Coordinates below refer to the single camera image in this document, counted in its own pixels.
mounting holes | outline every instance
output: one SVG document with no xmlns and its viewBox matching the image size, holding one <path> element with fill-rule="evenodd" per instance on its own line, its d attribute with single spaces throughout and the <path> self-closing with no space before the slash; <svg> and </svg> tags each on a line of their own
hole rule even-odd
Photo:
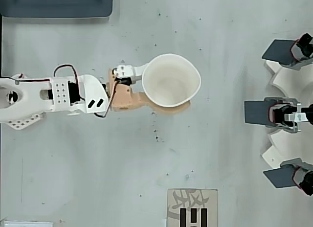
<svg viewBox="0 0 313 227">
<path fill-rule="evenodd" d="M 104 102 L 104 100 L 103 100 L 103 99 L 100 99 L 100 100 L 98 101 L 97 107 L 100 107 L 103 102 Z"/>
<path fill-rule="evenodd" d="M 94 100 L 91 100 L 88 104 L 88 108 L 90 109 L 93 105 L 94 105 L 95 101 Z"/>
</svg>

gray plastic panel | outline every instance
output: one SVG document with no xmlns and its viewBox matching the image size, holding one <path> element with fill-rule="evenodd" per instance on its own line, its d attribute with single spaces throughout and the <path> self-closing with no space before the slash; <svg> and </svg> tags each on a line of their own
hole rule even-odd
<svg viewBox="0 0 313 227">
<path fill-rule="evenodd" d="M 269 109 L 276 101 L 245 101 L 245 123 L 275 127 L 269 120 Z"/>
<path fill-rule="evenodd" d="M 97 18 L 112 13 L 113 0 L 0 0 L 5 17 Z"/>
<path fill-rule="evenodd" d="M 294 62 L 291 55 L 291 47 L 295 40 L 274 40 L 268 49 L 263 54 L 262 58 L 274 62 L 279 62 L 283 65 L 290 65 Z"/>
<path fill-rule="evenodd" d="M 292 165 L 285 165 L 281 168 L 268 170 L 263 172 L 275 188 L 294 187 L 295 183 L 292 180 L 295 167 Z"/>
</svg>

black wire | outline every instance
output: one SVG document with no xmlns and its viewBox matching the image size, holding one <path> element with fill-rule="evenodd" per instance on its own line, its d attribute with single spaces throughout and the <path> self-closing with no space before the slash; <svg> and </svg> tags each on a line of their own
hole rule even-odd
<svg viewBox="0 0 313 227">
<path fill-rule="evenodd" d="M 77 84 L 77 86 L 78 86 L 78 95 L 79 95 L 79 97 L 80 97 L 81 100 L 85 101 L 85 99 L 82 98 L 82 96 L 80 95 L 78 75 L 77 75 L 77 71 L 75 70 L 75 68 L 74 68 L 73 65 L 71 65 L 71 64 L 63 64 L 63 65 L 60 65 L 60 66 L 56 67 L 56 69 L 55 69 L 54 72 L 53 72 L 53 77 L 56 77 L 57 71 L 58 71 L 59 69 L 61 69 L 61 68 L 64 68 L 64 67 L 71 67 L 71 68 L 72 68 L 72 70 L 73 70 L 73 72 L 74 72 L 75 81 L 76 81 L 76 84 Z"/>
<path fill-rule="evenodd" d="M 49 79 L 24 79 L 24 80 L 20 80 L 20 79 L 14 79 L 11 77 L 6 77 L 6 76 L 0 77 L 0 79 L 11 79 L 11 80 L 14 80 L 16 82 L 49 82 L 50 81 Z"/>
<path fill-rule="evenodd" d="M 94 115 L 97 116 L 97 117 L 99 117 L 99 118 L 105 118 L 105 117 L 106 117 L 106 115 L 99 115 L 99 114 L 97 114 L 97 113 L 94 113 Z"/>
<path fill-rule="evenodd" d="M 111 107 L 111 104 L 112 104 L 112 102 L 113 102 L 113 99 L 112 99 L 112 101 L 110 101 L 110 99 L 111 99 L 111 97 L 112 97 L 112 98 L 114 97 L 116 87 L 117 87 L 117 85 L 120 83 L 120 80 L 116 80 L 116 79 L 115 79 L 114 82 L 115 82 L 115 86 L 114 86 L 114 88 L 113 88 L 113 90 L 112 90 L 113 92 L 111 92 L 111 96 L 110 96 L 110 98 L 109 98 L 110 104 L 109 104 L 108 110 L 104 113 L 104 115 L 99 115 L 99 114 L 97 114 L 97 113 L 94 113 L 94 115 L 97 116 L 97 117 L 99 117 L 99 118 L 105 118 L 105 117 L 107 116 L 107 114 L 108 114 L 108 111 L 109 111 L 110 107 Z"/>
</svg>

black slot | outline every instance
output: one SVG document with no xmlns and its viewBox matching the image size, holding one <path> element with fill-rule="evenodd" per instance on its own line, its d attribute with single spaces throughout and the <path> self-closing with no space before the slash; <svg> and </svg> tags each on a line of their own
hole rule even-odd
<svg viewBox="0 0 313 227">
<path fill-rule="evenodd" d="M 103 99 L 100 99 L 100 100 L 98 101 L 97 107 L 100 107 L 103 102 L 104 102 L 104 100 L 103 100 Z"/>
<path fill-rule="evenodd" d="M 201 227 L 207 227 L 207 209 L 201 209 Z"/>
<path fill-rule="evenodd" d="M 197 209 L 192 208 L 190 210 L 190 223 L 196 223 L 197 222 Z"/>
<path fill-rule="evenodd" d="M 91 108 L 94 105 L 95 101 L 91 100 L 90 103 L 88 104 L 88 108 Z"/>
<path fill-rule="evenodd" d="M 179 227 L 187 227 L 187 210 L 185 208 L 180 209 Z"/>
</svg>

robotic arm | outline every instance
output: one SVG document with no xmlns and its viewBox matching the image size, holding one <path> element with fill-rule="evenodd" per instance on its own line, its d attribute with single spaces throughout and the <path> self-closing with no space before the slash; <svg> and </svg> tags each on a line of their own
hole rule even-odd
<svg viewBox="0 0 313 227">
<path fill-rule="evenodd" d="M 313 124 L 313 105 L 302 107 L 296 99 L 282 97 L 245 101 L 245 122 L 297 133 L 301 131 L 301 123 Z"/>
<path fill-rule="evenodd" d="M 74 76 L 56 77 L 56 72 L 65 67 L 72 68 Z M 51 78 L 31 79 L 23 74 L 0 77 L 0 122 L 21 130 L 50 112 L 92 113 L 105 118 L 110 108 L 125 111 L 147 105 L 172 114 L 190 106 L 188 101 L 177 107 L 161 107 L 145 93 L 133 93 L 130 86 L 141 80 L 145 67 L 117 66 L 109 70 L 106 84 L 92 75 L 78 76 L 74 66 L 67 64 L 57 67 Z"/>
<path fill-rule="evenodd" d="M 280 164 L 280 168 L 268 170 L 264 175 L 276 188 L 298 187 L 307 195 L 313 194 L 313 165 L 292 159 Z"/>
<path fill-rule="evenodd" d="M 281 66 L 300 70 L 313 63 L 312 36 L 304 34 L 298 40 L 274 40 L 262 56 Z"/>
</svg>

